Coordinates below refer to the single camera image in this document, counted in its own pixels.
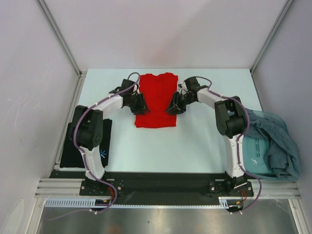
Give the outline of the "red t shirt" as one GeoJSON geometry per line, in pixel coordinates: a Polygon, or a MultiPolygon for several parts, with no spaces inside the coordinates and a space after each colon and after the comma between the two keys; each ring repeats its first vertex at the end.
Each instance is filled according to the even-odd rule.
{"type": "Polygon", "coordinates": [[[177,90],[177,82],[178,76],[173,73],[144,74],[140,77],[139,90],[143,93],[149,112],[136,116],[137,128],[176,126],[176,115],[166,113],[166,109],[177,90]]]}

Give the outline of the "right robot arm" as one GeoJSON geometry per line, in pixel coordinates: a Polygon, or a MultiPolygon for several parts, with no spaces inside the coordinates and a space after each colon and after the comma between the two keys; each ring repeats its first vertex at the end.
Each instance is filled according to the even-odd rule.
{"type": "Polygon", "coordinates": [[[245,107],[238,96],[227,97],[216,93],[210,85],[200,85],[200,77],[190,77],[177,86],[166,109],[170,115],[186,112],[187,105],[199,102],[214,109],[218,132],[223,136],[227,154],[224,192],[237,195],[247,185],[243,163],[243,138],[250,126],[245,107]]]}

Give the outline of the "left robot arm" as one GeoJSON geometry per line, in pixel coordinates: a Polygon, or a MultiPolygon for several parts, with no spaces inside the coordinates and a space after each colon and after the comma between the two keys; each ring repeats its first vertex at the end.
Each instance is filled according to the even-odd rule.
{"type": "Polygon", "coordinates": [[[78,105],[69,126],[69,138],[80,152],[86,169],[81,193],[88,190],[104,194],[112,185],[102,178],[105,166],[101,162],[100,143],[103,138],[103,120],[114,111],[129,107],[134,115],[149,112],[139,80],[124,79],[122,84],[109,92],[107,97],[90,107],[78,105]]]}

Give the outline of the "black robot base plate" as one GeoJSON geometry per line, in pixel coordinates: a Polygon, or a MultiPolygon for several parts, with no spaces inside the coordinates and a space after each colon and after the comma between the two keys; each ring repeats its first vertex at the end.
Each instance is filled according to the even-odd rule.
{"type": "MultiPolygon", "coordinates": [[[[85,176],[82,172],[53,171],[49,178],[80,178],[83,179],[80,197],[107,197],[112,189],[99,195],[91,190],[81,193],[84,189],[85,176]]],[[[170,204],[207,204],[214,197],[231,199],[251,198],[254,195],[251,182],[240,191],[224,192],[225,174],[191,174],[191,173],[122,173],[106,172],[103,180],[112,184],[117,190],[117,200],[122,204],[170,203],[170,204]]]]}

